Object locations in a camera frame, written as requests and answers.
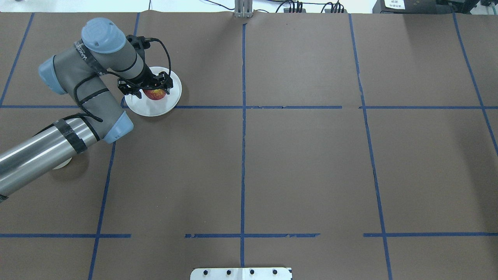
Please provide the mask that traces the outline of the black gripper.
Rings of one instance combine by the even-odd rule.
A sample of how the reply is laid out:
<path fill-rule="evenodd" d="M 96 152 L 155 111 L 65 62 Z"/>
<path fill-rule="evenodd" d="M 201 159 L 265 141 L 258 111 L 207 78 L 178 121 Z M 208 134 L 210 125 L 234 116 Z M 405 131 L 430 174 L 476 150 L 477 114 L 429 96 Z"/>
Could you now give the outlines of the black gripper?
<path fill-rule="evenodd" d="M 160 89 L 164 94 L 169 95 L 170 89 L 173 88 L 173 79 L 166 72 L 153 74 L 148 66 L 144 66 L 142 71 L 130 80 L 132 84 L 123 79 L 117 81 L 117 88 L 125 96 L 131 95 L 142 99 L 142 89 L 156 90 Z"/>

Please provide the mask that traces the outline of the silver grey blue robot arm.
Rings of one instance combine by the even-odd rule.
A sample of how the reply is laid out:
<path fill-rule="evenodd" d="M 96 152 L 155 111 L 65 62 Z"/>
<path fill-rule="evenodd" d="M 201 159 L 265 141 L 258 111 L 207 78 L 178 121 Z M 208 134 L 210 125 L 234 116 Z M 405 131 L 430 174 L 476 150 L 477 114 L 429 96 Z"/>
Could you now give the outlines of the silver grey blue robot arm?
<path fill-rule="evenodd" d="M 101 77 L 117 77 L 125 96 L 142 97 L 146 90 L 173 88 L 172 71 L 154 74 L 145 50 L 154 37 L 125 35 L 111 20 L 93 18 L 69 49 L 39 66 L 41 80 L 55 93 L 67 94 L 80 112 L 56 120 L 32 138 L 1 154 L 1 201 L 50 170 L 64 167 L 103 140 L 117 141 L 134 128 Z"/>

